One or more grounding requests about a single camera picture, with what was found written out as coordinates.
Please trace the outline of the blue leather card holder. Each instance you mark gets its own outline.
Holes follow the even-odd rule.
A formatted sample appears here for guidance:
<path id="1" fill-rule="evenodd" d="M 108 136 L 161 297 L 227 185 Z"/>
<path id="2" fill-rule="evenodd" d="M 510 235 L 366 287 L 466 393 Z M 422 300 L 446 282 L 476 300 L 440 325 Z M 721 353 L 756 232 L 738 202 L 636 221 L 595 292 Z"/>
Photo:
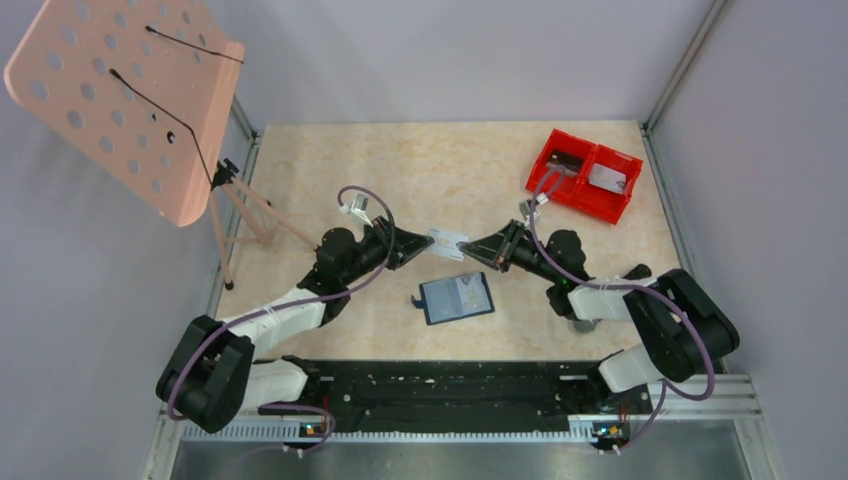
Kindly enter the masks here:
<path id="1" fill-rule="evenodd" d="M 461 276 L 480 273 L 491 303 L 487 312 L 467 315 L 463 312 L 459 298 L 458 283 Z M 419 285 L 418 296 L 410 296 L 411 305 L 423 312 L 428 326 L 442 325 L 453 321 L 490 314 L 496 311 L 487 278 L 483 272 L 466 273 L 458 276 L 430 281 Z"/>

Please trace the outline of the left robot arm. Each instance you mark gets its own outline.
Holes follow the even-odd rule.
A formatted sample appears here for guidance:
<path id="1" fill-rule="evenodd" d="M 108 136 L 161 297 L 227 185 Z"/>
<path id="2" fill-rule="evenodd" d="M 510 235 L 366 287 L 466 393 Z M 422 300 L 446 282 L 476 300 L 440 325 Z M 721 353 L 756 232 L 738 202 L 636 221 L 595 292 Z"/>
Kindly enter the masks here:
<path id="1" fill-rule="evenodd" d="M 294 357 L 262 355 L 302 332 L 334 320 L 350 301 L 354 283 L 397 270 L 433 245 L 432 237 L 394 226 L 379 216 L 363 236 L 342 227 L 327 231 L 306 276 L 281 298 L 231 319 L 193 319 L 157 384 L 171 416 L 208 433 L 227 426 L 243 409 L 286 403 L 297 413 L 319 404 L 317 376 Z"/>

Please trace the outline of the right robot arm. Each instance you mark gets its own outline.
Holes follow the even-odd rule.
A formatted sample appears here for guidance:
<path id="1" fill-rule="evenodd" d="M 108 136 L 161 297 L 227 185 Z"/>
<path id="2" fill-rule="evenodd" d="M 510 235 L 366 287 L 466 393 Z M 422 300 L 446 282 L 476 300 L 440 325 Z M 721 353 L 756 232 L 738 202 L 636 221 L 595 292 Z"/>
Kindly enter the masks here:
<path id="1" fill-rule="evenodd" d="M 540 244 L 527 225 L 512 220 L 494 234 L 460 243 L 459 249 L 493 270 L 518 267 L 550 281 L 551 308 L 578 327 L 616 320 L 636 328 L 638 345 L 604 358 L 587 374 L 587 400 L 600 412 L 614 411 L 628 390 L 646 383 L 680 383 L 711 373 L 715 361 L 740 345 L 733 323 L 687 271 L 655 277 L 639 264 L 622 278 L 594 279 L 572 230 L 556 230 Z"/>

